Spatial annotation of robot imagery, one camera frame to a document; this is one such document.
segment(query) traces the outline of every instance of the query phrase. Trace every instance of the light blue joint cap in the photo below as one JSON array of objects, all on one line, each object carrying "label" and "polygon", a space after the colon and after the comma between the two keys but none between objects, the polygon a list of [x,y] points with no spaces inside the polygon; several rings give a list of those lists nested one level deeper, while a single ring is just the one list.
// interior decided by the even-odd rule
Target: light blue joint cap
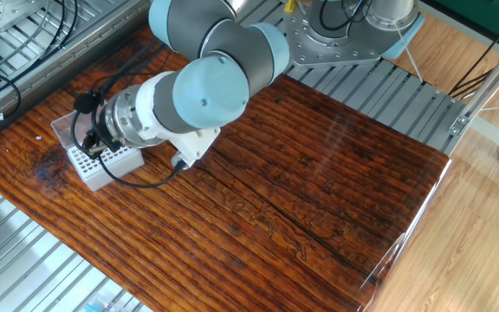
[{"label": "light blue joint cap", "polygon": [[278,75],[284,72],[284,69],[288,66],[290,62],[290,47],[288,46],[288,42],[286,38],[278,30],[275,26],[269,23],[257,23],[255,25],[251,25],[250,27],[255,27],[265,35],[267,41],[269,42],[270,50],[273,52],[273,65],[274,73],[273,79],[271,79],[270,83],[273,82]]},{"label": "light blue joint cap", "polygon": [[197,59],[180,71],[172,101],[178,115],[199,129],[222,127],[242,115],[250,97],[246,75],[224,56]]},{"label": "light blue joint cap", "polygon": [[166,43],[169,47],[169,31],[167,24],[169,22],[169,9],[172,0],[153,0],[149,8],[149,28],[160,41]]},{"label": "light blue joint cap", "polygon": [[[417,34],[421,26],[423,26],[423,23],[424,15],[419,13],[419,16],[417,16],[417,19],[415,19],[415,22],[413,22],[412,26],[405,32],[405,34],[402,35],[405,42],[407,42],[407,45],[409,45],[409,42],[412,41],[413,37]],[[404,52],[404,50],[405,45],[400,38],[396,43],[394,43],[393,46],[391,46],[385,53],[383,53],[382,56],[388,60],[395,60]]]}]

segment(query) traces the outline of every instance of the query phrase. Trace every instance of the robotic arm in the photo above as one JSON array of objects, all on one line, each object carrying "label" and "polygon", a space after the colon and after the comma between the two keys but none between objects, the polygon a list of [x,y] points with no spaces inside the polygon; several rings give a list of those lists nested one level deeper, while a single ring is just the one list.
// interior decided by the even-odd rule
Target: robotic arm
[{"label": "robotic arm", "polygon": [[242,115],[250,96],[288,66],[289,47],[274,26],[235,23],[240,0],[153,0],[152,32],[188,59],[116,94],[100,112],[101,140],[111,149],[143,148],[169,140],[191,166]]}]

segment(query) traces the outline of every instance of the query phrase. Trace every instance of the mounting plate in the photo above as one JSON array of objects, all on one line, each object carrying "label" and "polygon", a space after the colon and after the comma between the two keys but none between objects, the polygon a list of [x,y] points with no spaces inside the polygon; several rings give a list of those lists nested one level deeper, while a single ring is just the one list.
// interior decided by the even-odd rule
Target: mounting plate
[{"label": "mounting plate", "polygon": [[287,13],[287,40],[294,65],[301,68],[330,68],[376,62],[380,55],[348,36],[326,38],[309,26],[309,19],[297,7]]},{"label": "mounting plate", "polygon": [[11,28],[47,4],[47,0],[0,0],[0,31]]}]

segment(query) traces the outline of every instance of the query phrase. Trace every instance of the wooden floor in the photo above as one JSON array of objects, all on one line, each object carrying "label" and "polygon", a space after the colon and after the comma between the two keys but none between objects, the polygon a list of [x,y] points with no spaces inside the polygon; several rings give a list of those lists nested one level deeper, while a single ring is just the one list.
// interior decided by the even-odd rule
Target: wooden floor
[{"label": "wooden floor", "polygon": [[[428,82],[448,92],[485,47],[428,16],[410,46]],[[487,57],[474,74],[499,60]],[[406,55],[396,63],[410,72]],[[489,103],[499,105],[499,92]],[[481,112],[499,127],[499,110]],[[499,311],[499,161],[469,130],[374,311]]]}]

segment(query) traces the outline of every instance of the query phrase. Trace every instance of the wood grain surface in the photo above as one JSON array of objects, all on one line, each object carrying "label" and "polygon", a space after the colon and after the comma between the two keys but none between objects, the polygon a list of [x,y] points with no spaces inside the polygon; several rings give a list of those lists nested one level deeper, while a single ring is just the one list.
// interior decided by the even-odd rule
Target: wood grain surface
[{"label": "wood grain surface", "polygon": [[[448,158],[281,76],[172,182],[91,192],[50,122],[152,40],[141,30],[0,134],[0,193],[154,310],[366,304],[370,273],[408,229]],[[146,71],[165,59],[164,70],[187,63],[169,53]],[[167,144],[146,149],[146,164],[126,179],[162,179],[174,153]]]},{"label": "wood grain surface", "polygon": [[[449,92],[486,46],[426,16],[410,44],[423,78]],[[491,51],[470,74],[499,62]],[[396,64],[414,72],[403,54]],[[499,91],[487,107],[499,106]],[[480,116],[499,127],[499,109]],[[451,169],[392,269],[374,311],[499,312],[499,155],[497,144],[470,129]]]}]

